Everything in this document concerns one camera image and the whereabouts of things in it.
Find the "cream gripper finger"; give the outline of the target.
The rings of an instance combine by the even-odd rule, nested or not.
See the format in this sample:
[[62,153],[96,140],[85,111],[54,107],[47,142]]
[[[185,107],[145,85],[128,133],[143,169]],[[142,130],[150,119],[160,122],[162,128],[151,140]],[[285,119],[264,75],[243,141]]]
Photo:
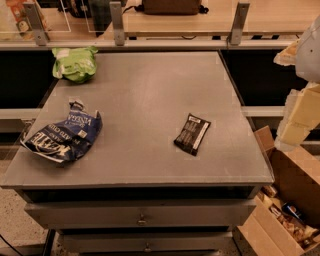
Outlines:
[[299,41],[296,40],[296,41],[292,42],[284,50],[277,53],[273,59],[273,62],[278,65],[282,65],[282,66],[295,65],[298,43],[299,43]]
[[283,152],[293,150],[319,124],[320,84],[309,82],[300,91],[292,89],[287,96],[284,116],[277,129],[275,147]]

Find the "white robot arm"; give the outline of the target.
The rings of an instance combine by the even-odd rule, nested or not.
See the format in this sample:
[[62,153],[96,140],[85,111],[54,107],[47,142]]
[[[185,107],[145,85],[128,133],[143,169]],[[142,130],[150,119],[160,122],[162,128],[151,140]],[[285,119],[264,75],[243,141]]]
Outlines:
[[307,81],[300,91],[292,89],[285,101],[275,147],[291,151],[320,124],[320,17],[303,35],[274,58],[282,66],[295,66],[298,77]]

